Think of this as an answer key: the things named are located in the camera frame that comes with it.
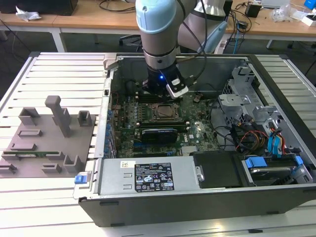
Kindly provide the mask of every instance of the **small green circuit board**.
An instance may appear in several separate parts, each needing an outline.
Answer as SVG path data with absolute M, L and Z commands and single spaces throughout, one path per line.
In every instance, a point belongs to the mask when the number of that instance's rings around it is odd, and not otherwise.
M 208 121 L 209 105 L 207 100 L 194 103 L 194 93 L 187 93 L 179 102 L 140 104 L 134 97 L 114 96 L 112 109 L 115 114 L 115 133 L 117 139 L 117 158 L 152 157 L 152 156 L 187 156 L 183 153 L 188 147 L 197 151 L 218 150 L 217 138 L 213 136 L 212 126 Z M 164 113 L 155 109 L 159 105 L 170 105 Z M 141 142 L 142 129 L 138 122 L 155 123 L 160 129 L 160 118 L 172 117 L 170 122 L 186 122 L 187 132 L 178 133 L 173 144 L 144 144 Z

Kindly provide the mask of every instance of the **aluminum workbench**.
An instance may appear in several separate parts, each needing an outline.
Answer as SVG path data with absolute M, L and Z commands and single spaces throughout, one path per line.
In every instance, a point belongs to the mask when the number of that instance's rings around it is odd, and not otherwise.
M 20 124 L 18 115 L 23 107 L 36 107 L 40 114 L 51 113 L 44 104 L 47 95 L 59 95 L 61 105 L 67 107 L 70 114 L 89 110 L 98 115 L 105 82 L 103 58 L 102 53 L 41 53 L 38 57 L 29 57 L 0 102 L 0 154 Z M 313 85 L 287 59 L 271 55 L 258 58 L 316 135 L 316 92 Z M 262 93 L 269 102 L 263 88 Z M 88 158 L 93 158 L 97 131 L 98 117 Z M 87 171 L 91 170 L 91 164 L 87 162 Z M 0 236 L 316 235 L 316 200 L 280 215 L 99 228 L 73 199 L 73 188 L 73 178 L 0 179 Z

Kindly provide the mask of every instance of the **motherboard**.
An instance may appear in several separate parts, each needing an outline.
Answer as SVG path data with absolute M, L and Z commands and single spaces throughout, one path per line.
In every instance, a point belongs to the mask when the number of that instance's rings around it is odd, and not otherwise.
M 209 122 L 210 102 L 196 93 L 176 101 L 112 93 L 115 157 L 188 156 L 218 150 Z

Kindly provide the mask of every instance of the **blue plastic tab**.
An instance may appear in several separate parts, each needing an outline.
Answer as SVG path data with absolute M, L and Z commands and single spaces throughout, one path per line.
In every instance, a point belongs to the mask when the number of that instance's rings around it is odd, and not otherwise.
M 278 146 L 280 144 L 280 141 L 281 141 L 280 138 L 276 137 L 275 142 L 273 144 L 273 149 L 272 149 L 272 154 L 276 155 L 278 158 L 281 158 L 281 154 L 278 153 Z
M 272 152 L 272 142 L 273 142 L 273 136 L 271 133 L 268 139 L 268 152 Z
M 249 157 L 246 161 L 248 168 L 267 167 L 267 163 L 263 157 Z
M 86 175 L 76 175 L 75 176 L 75 184 L 86 184 L 87 176 Z
M 295 160 L 297 162 L 297 166 L 303 164 L 303 160 L 302 160 L 302 158 L 300 156 L 295 157 Z

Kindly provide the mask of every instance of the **barcode sticker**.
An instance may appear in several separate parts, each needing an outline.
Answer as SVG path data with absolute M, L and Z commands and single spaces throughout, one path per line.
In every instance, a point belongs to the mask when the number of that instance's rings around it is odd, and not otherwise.
M 134 160 L 121 161 L 120 167 L 121 168 L 134 168 L 135 164 L 136 164 L 136 161 Z

